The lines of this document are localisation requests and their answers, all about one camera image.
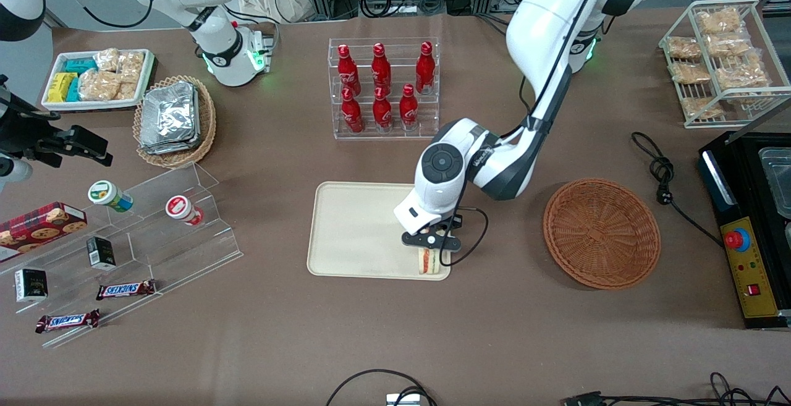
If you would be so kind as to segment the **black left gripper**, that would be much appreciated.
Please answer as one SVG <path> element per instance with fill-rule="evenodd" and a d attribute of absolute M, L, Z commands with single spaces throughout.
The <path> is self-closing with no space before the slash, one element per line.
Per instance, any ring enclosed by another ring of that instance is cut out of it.
<path fill-rule="evenodd" d="M 463 226 L 463 215 L 461 214 L 453 214 L 451 217 L 443 219 L 442 221 L 438 221 L 434 225 L 431 226 L 432 234 L 434 235 L 447 235 L 453 231 L 453 229 L 460 228 Z M 430 248 L 422 248 L 421 254 L 430 255 L 432 250 Z M 443 267 L 442 258 L 446 252 L 442 249 L 437 250 L 437 269 L 441 269 Z"/>

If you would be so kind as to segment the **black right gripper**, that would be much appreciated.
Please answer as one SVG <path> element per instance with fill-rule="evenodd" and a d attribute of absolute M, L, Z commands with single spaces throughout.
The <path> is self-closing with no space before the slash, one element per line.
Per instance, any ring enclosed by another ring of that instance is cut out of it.
<path fill-rule="evenodd" d="M 59 113 L 40 111 L 8 90 L 8 77 L 1 77 L 1 147 L 12 158 L 39 161 L 50 167 L 61 167 L 62 155 L 83 156 L 110 167 L 113 155 L 108 153 L 107 139 L 81 125 L 71 125 L 68 146 L 62 129 L 51 125 L 59 121 Z"/>

